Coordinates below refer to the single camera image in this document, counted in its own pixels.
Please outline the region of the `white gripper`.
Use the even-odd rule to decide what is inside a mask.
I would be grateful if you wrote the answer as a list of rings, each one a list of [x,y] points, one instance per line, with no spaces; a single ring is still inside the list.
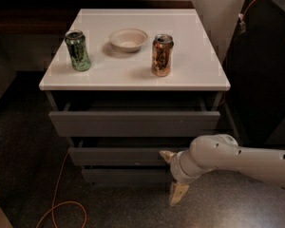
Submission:
[[[178,204],[189,189],[189,183],[195,181],[203,174],[194,161],[189,150],[176,152],[161,150],[160,155],[166,162],[170,162],[170,171],[176,182],[170,185],[169,204]]]

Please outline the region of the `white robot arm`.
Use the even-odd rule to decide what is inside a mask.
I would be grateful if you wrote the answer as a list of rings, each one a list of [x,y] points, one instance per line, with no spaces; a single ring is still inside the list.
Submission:
[[[239,146],[230,135],[203,135],[180,152],[161,150],[170,165],[173,181],[169,204],[178,204],[189,184],[214,170],[239,172],[242,175],[285,189],[285,150]]]

